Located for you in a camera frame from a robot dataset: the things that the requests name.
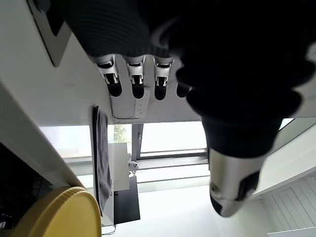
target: window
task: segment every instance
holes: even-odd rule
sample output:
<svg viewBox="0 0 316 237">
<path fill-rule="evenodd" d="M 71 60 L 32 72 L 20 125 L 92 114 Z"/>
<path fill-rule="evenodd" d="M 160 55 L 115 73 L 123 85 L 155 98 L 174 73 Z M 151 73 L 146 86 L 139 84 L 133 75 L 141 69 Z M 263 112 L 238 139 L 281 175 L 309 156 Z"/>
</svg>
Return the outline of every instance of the window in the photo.
<svg viewBox="0 0 316 237">
<path fill-rule="evenodd" d="M 137 183 L 209 176 L 208 164 L 138 170 Z"/>
<path fill-rule="evenodd" d="M 90 126 L 48 126 L 40 127 L 42 133 L 59 153 L 61 158 L 91 157 Z M 127 143 L 131 154 L 132 125 L 108 125 L 109 143 Z"/>
<path fill-rule="evenodd" d="M 287 125 L 288 125 L 290 122 L 292 122 L 293 120 L 294 120 L 293 118 L 285 118 L 285 119 L 283 119 L 279 130 L 281 130 L 282 128 L 284 128 L 285 126 L 287 126 Z"/>
<path fill-rule="evenodd" d="M 205 148 L 206 138 L 200 121 L 144 124 L 141 156 L 186 154 Z"/>
<path fill-rule="evenodd" d="M 127 143 L 127 153 L 132 154 L 132 125 L 114 124 L 108 125 L 109 143 Z"/>
</svg>

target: black towel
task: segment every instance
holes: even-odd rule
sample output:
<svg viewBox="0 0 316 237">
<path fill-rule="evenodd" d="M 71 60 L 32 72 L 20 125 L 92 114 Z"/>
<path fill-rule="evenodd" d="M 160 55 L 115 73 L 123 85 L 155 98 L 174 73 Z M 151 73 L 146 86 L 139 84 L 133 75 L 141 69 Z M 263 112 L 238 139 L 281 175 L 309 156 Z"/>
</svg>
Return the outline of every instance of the black towel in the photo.
<svg viewBox="0 0 316 237">
<path fill-rule="evenodd" d="M 99 106 L 93 109 L 93 153 L 96 199 L 102 215 L 106 201 L 113 194 L 109 166 L 108 117 L 99 110 Z"/>
</svg>

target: yellow round lid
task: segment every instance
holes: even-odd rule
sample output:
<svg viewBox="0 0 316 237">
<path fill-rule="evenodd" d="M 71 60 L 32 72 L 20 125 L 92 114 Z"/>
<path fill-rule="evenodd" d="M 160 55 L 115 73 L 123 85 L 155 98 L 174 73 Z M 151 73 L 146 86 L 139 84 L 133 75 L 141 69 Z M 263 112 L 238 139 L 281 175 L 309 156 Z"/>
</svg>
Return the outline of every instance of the yellow round lid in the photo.
<svg viewBox="0 0 316 237">
<path fill-rule="evenodd" d="M 11 237 L 100 237 L 101 216 L 84 188 L 59 188 L 38 200 L 21 218 Z"/>
</svg>

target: black fabric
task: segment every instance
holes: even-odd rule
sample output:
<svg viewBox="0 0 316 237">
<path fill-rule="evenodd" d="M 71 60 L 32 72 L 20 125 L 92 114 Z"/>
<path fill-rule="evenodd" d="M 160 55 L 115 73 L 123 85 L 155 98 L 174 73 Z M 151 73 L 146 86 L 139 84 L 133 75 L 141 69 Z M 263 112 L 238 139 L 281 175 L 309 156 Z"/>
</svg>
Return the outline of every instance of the black fabric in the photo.
<svg viewBox="0 0 316 237">
<path fill-rule="evenodd" d="M 99 110 L 99 106 L 93 111 L 93 161 L 96 199 L 102 214 L 106 201 L 113 194 L 109 166 L 108 117 Z"/>
<path fill-rule="evenodd" d="M 54 0 L 85 52 L 92 57 L 118 53 L 169 57 L 150 42 L 137 0 Z"/>
</svg>

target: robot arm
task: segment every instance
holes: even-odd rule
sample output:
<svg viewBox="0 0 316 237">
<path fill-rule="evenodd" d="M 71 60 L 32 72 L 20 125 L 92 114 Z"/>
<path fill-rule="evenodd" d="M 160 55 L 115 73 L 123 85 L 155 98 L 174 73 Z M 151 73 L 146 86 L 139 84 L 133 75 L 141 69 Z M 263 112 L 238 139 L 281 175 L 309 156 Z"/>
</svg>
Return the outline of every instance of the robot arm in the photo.
<svg viewBox="0 0 316 237">
<path fill-rule="evenodd" d="M 184 67 L 177 78 L 192 88 L 187 101 L 201 115 L 206 134 L 210 198 L 221 216 L 233 215 L 256 189 L 282 119 L 299 108 L 301 96 L 293 88 L 315 71 L 305 59 L 316 40 L 315 1 L 53 4 L 96 64 L 121 54 L 133 78 L 139 65 L 132 58 L 181 58 Z M 118 87 L 118 80 L 108 81 Z"/>
</svg>

